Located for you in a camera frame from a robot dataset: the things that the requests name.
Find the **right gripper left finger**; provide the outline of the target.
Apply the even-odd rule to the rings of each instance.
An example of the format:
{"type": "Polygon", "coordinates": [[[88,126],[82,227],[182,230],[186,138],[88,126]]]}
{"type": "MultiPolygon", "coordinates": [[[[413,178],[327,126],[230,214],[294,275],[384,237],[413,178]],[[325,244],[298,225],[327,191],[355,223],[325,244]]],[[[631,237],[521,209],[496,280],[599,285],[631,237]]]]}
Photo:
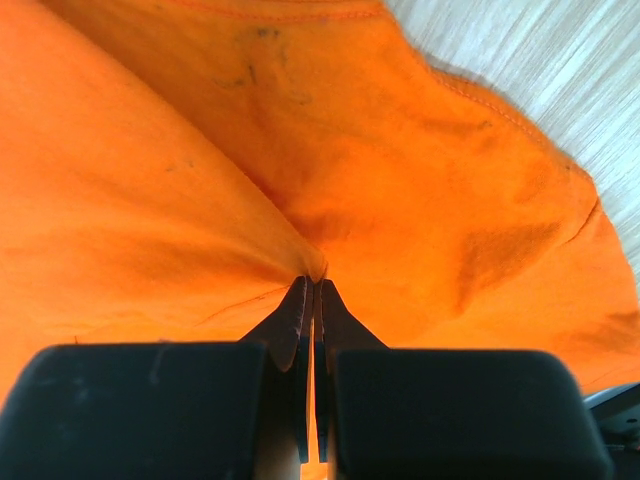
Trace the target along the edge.
{"type": "Polygon", "coordinates": [[[311,282],[237,341],[55,345],[1,412],[5,479],[297,479],[311,282]]]}

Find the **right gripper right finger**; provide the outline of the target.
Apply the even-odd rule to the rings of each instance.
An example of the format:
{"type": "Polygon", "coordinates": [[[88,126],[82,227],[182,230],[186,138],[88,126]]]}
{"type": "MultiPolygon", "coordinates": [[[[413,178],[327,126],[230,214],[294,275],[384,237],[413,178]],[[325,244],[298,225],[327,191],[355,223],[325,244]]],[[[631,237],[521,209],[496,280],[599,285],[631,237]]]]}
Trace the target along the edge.
{"type": "Polygon", "coordinates": [[[314,289],[318,453],[333,479],[610,479],[579,388],[536,350],[401,349],[314,289]]]}

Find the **orange t shirt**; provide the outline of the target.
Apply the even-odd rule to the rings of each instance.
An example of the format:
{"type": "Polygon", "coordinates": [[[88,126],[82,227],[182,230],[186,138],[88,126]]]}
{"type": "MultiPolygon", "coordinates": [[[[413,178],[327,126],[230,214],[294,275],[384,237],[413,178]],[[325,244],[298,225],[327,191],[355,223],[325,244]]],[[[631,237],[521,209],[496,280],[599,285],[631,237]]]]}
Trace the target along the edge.
{"type": "Polygon", "coordinates": [[[591,177],[432,67],[381,1],[1,5],[1,412],[41,350],[237,341],[311,282],[401,349],[639,379],[632,269],[591,177]]]}

